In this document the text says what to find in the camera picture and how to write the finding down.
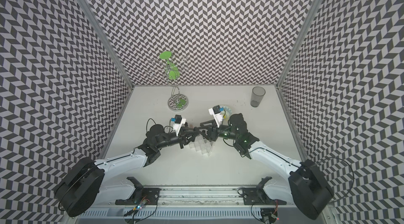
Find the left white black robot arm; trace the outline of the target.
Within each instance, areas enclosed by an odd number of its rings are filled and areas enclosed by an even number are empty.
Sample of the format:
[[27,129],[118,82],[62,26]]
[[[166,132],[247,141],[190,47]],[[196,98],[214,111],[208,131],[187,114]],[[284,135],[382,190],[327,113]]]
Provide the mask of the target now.
[[114,200],[129,200],[139,203],[142,186],[134,177],[123,183],[109,184],[114,178],[129,171],[144,168],[155,162],[161,149],[173,145],[181,148],[194,142],[204,131],[175,124],[171,132],[156,124],[146,133],[143,143],[127,154],[113,158],[93,160],[89,157],[78,161],[54,188],[58,208],[68,216],[76,217],[94,204]]

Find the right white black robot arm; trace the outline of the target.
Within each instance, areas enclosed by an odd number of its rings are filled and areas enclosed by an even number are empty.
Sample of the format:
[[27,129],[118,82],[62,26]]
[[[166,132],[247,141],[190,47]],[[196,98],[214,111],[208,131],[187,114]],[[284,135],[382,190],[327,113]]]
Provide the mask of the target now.
[[334,190],[315,162],[298,161],[271,149],[249,132],[240,113],[231,115],[228,125],[218,125],[216,120],[211,120],[194,130],[207,140],[215,141],[219,137],[233,140],[241,157],[258,161],[275,171],[284,182],[265,182],[265,195],[270,200],[293,203],[309,219],[317,219],[334,196]]

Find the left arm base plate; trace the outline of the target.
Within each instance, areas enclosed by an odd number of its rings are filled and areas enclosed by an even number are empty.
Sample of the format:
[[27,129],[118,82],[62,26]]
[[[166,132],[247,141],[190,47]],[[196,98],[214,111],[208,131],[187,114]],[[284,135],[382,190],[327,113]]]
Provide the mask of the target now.
[[157,205],[161,189],[158,187],[144,187],[135,177],[127,177],[130,185],[134,186],[134,192],[124,198],[115,201],[115,205],[140,205],[142,200],[146,200],[147,205]]

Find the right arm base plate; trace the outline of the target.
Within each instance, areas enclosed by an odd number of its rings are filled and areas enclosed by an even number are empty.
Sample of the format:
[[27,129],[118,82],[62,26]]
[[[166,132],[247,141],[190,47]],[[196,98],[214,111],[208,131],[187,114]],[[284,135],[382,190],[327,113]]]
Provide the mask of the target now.
[[272,177],[262,178],[255,187],[242,187],[237,189],[244,205],[275,205],[280,200],[281,205],[291,201],[290,187],[285,183],[273,180]]

